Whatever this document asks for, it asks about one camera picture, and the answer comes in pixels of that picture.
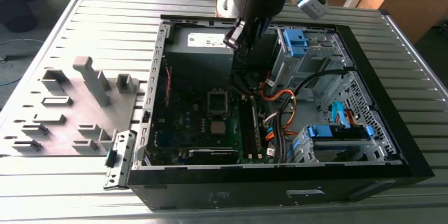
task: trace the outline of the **sticker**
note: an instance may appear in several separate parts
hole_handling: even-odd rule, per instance
[[[272,156],[272,157],[274,157],[275,149],[268,148],[268,150],[267,150],[266,152],[267,152],[266,154],[267,154],[268,156]]]
[[[274,81],[271,81],[271,79],[268,79],[268,80],[267,80],[267,84],[268,84],[270,86],[274,86]]]
[[[188,35],[190,47],[226,47],[224,34],[196,34]]]

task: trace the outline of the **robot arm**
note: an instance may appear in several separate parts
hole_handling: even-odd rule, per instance
[[[239,18],[224,43],[235,51],[250,51],[274,16],[282,12],[286,0],[234,0],[234,2]],[[312,19],[319,19],[327,13],[326,2],[326,0],[302,0],[298,6]]]

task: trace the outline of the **expansion slot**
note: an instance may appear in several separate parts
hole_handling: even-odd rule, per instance
[[[244,157],[258,158],[260,148],[260,135],[256,121],[255,99],[240,101],[240,126]]]

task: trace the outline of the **metal table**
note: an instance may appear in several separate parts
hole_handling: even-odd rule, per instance
[[[148,79],[151,38],[160,14],[215,16],[214,0],[71,0],[42,50],[0,113],[6,130],[44,67],[88,55],[106,75]],[[311,22],[294,6],[278,20]],[[274,221],[443,223],[448,213],[448,92],[390,16],[375,10],[332,8],[320,23],[350,25],[410,131],[436,174],[418,185],[391,189],[348,204],[151,212],[134,193],[103,191],[104,157],[0,158],[0,220],[102,219],[123,223]],[[142,110],[134,111],[140,118]]]

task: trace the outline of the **motherboard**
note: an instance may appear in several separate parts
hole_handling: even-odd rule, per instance
[[[262,153],[256,98],[214,89],[171,92],[147,148],[151,165],[256,164]]]

